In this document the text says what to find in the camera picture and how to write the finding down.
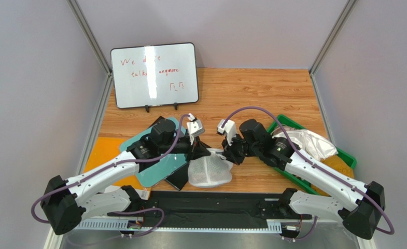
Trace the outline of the white mesh laundry bag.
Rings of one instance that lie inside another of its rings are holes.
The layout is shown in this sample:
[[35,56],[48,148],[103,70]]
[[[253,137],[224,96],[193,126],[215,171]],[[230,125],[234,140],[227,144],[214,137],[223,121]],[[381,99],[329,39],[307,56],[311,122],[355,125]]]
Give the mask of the white mesh laundry bag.
[[188,182],[198,188],[214,188],[232,181],[233,163],[222,155],[223,150],[209,148],[209,156],[191,160]]

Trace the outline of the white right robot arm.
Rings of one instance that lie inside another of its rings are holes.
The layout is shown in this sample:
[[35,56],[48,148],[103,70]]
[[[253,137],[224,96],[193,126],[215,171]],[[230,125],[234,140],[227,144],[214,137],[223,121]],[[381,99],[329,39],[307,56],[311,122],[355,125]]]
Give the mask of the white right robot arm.
[[341,222],[362,239],[373,237],[385,210],[381,184],[375,181],[365,184],[332,169],[285,137],[272,137],[254,119],[245,121],[238,129],[235,122],[223,119],[217,132],[225,136],[223,155],[229,161],[241,164],[246,157],[257,157],[266,165],[303,178],[327,193],[320,196],[286,189],[279,202],[282,209]]

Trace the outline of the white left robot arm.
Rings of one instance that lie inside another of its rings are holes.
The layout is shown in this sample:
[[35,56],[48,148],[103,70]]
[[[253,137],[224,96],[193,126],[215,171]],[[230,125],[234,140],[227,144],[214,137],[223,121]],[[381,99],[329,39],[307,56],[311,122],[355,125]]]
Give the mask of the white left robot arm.
[[210,155],[198,138],[204,132],[201,121],[191,114],[181,117],[185,118],[189,119],[186,128],[181,122],[161,119],[120,154],[86,173],[67,179],[59,175],[51,178],[44,195],[32,205],[32,216],[49,224],[56,235],[62,235],[94,216],[135,211],[132,204],[140,197],[133,187],[104,190],[121,179],[163,164],[174,155],[186,161]]

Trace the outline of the black board under teal board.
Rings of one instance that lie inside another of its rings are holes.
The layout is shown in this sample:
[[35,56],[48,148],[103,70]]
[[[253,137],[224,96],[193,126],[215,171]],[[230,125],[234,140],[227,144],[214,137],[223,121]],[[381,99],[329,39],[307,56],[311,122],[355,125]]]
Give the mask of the black board under teal board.
[[141,171],[137,178],[144,187],[153,187],[160,181],[165,180],[177,190],[181,190],[188,182],[188,167],[190,161],[186,161],[187,148],[194,141],[188,134],[188,130],[182,127],[174,118],[159,117],[144,136],[153,157],[160,157],[167,152],[178,138],[171,152],[156,162],[141,165]]

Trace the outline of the white garment in tray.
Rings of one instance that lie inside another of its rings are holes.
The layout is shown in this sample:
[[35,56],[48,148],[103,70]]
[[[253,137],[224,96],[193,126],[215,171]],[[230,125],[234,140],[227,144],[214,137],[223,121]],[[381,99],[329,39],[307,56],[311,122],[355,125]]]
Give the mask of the white garment in tray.
[[322,161],[338,154],[337,148],[325,137],[307,129],[283,126],[293,143],[310,156]]

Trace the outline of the white dry-erase board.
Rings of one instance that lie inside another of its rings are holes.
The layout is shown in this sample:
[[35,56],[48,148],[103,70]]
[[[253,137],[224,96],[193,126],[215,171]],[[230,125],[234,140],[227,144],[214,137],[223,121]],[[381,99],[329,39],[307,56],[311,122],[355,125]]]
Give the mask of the white dry-erase board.
[[120,109],[177,106],[200,98],[193,43],[114,48],[110,59]]

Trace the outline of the mustard yellow garment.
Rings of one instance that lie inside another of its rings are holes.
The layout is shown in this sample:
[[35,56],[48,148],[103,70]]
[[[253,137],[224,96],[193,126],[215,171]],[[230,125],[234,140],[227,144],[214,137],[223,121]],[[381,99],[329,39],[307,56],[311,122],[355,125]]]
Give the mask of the mustard yellow garment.
[[[339,173],[350,177],[350,178],[354,178],[354,172],[353,169],[350,168],[345,161],[343,161],[343,159],[341,159],[339,156],[334,155],[334,156],[330,156],[326,159],[322,159],[321,162],[323,164],[325,164],[326,166],[329,166],[330,168],[338,171]],[[324,192],[322,189],[320,189],[319,187],[311,184],[311,188],[316,191],[318,194],[320,194],[321,196],[330,196],[328,193]]]

